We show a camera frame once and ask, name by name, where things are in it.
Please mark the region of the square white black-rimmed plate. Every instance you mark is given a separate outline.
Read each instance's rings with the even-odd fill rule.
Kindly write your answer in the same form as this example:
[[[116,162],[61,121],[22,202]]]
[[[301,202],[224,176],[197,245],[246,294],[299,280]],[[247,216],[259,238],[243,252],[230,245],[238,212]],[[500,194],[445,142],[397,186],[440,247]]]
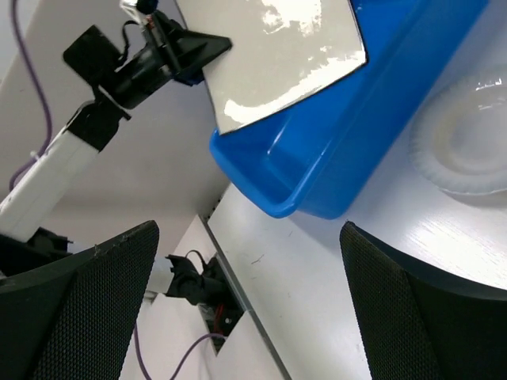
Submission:
[[[188,29],[232,42],[204,67],[220,134],[282,111],[367,62],[348,0],[186,0],[177,6]]]

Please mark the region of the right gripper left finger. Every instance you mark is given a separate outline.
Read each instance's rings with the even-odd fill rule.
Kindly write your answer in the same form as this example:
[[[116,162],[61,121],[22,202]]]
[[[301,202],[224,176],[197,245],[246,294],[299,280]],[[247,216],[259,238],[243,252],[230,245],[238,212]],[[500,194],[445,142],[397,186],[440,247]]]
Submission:
[[[156,222],[52,262],[1,239],[1,377],[117,379],[159,242]]]

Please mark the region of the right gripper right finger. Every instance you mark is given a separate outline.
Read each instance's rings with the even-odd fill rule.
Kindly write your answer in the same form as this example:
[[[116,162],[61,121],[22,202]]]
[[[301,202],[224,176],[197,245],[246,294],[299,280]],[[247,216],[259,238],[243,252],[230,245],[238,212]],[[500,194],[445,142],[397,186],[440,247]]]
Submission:
[[[506,292],[401,252],[352,222],[340,232],[374,379],[504,379]]]

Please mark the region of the blue plastic bin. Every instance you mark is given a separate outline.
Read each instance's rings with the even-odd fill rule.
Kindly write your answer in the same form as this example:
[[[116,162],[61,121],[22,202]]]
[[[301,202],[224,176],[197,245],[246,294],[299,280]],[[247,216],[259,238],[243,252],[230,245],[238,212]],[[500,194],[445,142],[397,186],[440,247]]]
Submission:
[[[340,217],[483,13],[484,1],[355,1],[368,63],[210,151],[267,215]]]

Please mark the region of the round white bowl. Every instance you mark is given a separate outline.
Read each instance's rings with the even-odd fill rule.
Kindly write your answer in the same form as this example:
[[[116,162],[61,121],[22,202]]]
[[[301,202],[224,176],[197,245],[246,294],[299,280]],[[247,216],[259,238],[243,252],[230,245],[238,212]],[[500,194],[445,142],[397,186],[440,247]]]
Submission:
[[[506,66],[464,76],[427,100],[411,124],[409,152],[416,170],[442,192],[505,192]]]

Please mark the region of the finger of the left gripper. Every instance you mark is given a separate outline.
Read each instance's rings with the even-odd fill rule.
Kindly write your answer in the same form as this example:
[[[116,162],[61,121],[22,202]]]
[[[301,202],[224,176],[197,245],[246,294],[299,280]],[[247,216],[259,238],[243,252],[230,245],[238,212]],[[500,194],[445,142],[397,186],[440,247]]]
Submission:
[[[202,82],[204,67],[232,49],[228,37],[188,29],[174,32],[170,44],[175,54],[173,79],[176,82]]]

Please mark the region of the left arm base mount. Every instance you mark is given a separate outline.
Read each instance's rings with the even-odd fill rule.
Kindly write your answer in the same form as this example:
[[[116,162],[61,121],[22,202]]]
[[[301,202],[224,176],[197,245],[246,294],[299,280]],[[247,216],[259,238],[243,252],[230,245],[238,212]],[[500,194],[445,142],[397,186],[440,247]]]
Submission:
[[[206,262],[197,250],[202,270],[198,271],[187,255],[166,257],[173,279],[164,295],[182,298],[198,308],[210,333],[228,337],[237,325],[245,308],[232,289],[217,256]]]

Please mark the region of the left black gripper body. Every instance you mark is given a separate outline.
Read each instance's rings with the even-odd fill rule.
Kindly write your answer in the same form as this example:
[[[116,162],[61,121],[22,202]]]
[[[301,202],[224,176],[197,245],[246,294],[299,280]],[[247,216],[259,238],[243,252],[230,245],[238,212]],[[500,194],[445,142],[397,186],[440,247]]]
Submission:
[[[145,39],[144,47],[131,59],[128,58],[128,25],[139,26]],[[119,51],[98,27],[93,27],[93,53],[97,55],[93,95],[104,116],[127,119],[127,110],[132,110],[181,75],[183,62],[177,38],[183,31],[177,21],[155,10],[141,22],[124,22],[124,50]]]

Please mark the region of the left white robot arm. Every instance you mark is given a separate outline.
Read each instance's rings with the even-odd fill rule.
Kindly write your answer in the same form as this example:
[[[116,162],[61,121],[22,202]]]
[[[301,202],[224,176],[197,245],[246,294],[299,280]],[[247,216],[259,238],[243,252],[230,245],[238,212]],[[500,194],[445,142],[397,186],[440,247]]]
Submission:
[[[31,167],[1,203],[1,273],[33,270],[68,257],[69,241],[42,228],[42,222],[72,182],[88,169],[111,142],[130,110],[175,81],[194,86],[203,69],[226,51],[225,36],[194,32],[163,12],[122,4],[139,27],[144,47],[128,54],[119,50],[95,25],[64,53],[64,62],[86,82],[94,98],[83,103],[63,129],[34,155]]]

